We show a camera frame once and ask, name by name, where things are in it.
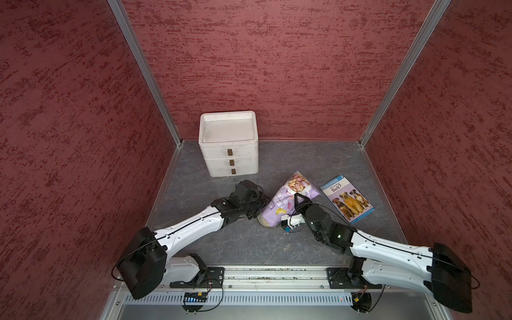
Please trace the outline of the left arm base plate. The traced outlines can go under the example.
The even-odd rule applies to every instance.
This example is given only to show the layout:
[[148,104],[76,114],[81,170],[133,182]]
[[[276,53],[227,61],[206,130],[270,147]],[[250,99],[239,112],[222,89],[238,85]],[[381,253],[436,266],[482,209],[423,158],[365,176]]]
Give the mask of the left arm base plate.
[[221,289],[225,276],[224,267],[208,267],[200,271],[191,281],[176,281],[169,284],[173,289]]

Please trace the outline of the purple oats bag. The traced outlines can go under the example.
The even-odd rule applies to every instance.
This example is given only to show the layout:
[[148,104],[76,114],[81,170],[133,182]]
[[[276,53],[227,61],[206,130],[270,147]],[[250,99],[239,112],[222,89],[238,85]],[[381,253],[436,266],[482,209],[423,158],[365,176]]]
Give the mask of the purple oats bag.
[[274,212],[281,217],[284,215],[293,215],[295,212],[295,193],[301,193],[310,199],[319,196],[317,188],[311,184],[304,175],[296,171],[277,191],[262,213]]

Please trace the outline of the green patterned breakfast bowl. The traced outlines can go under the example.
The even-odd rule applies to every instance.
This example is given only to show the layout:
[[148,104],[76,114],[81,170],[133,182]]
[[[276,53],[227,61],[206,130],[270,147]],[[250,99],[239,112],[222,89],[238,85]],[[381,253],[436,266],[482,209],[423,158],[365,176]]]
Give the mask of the green patterned breakfast bowl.
[[281,223],[281,216],[274,212],[266,212],[260,214],[257,221],[265,228],[275,228]]

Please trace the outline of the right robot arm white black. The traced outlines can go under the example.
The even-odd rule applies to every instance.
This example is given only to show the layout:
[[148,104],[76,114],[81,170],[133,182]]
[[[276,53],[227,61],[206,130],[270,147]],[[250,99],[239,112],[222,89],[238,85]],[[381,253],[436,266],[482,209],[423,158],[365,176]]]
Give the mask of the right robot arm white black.
[[448,246],[413,246],[382,239],[334,221],[320,204],[294,195],[295,211],[315,240],[352,258],[346,277],[350,286],[394,286],[431,295],[441,305],[472,313],[469,266]]

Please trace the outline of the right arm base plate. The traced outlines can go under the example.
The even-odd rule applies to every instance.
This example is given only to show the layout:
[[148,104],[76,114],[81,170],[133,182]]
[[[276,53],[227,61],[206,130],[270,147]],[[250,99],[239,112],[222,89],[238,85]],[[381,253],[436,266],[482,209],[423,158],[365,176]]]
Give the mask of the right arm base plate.
[[381,289],[382,285],[373,285],[362,277],[356,275],[349,275],[348,268],[331,267],[326,269],[327,280],[330,289],[349,289],[349,290],[363,290],[363,289]]

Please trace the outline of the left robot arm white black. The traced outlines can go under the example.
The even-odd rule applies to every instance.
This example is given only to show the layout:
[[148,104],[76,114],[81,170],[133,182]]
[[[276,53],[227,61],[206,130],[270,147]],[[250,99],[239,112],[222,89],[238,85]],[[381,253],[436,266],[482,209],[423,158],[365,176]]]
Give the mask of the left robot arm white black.
[[113,269],[118,270],[134,299],[152,293],[161,284],[203,285],[207,266],[196,254],[176,257],[186,246],[238,221],[256,218],[269,203],[262,188],[249,180],[235,186],[229,197],[212,201],[197,215],[156,231],[144,227],[136,232]]

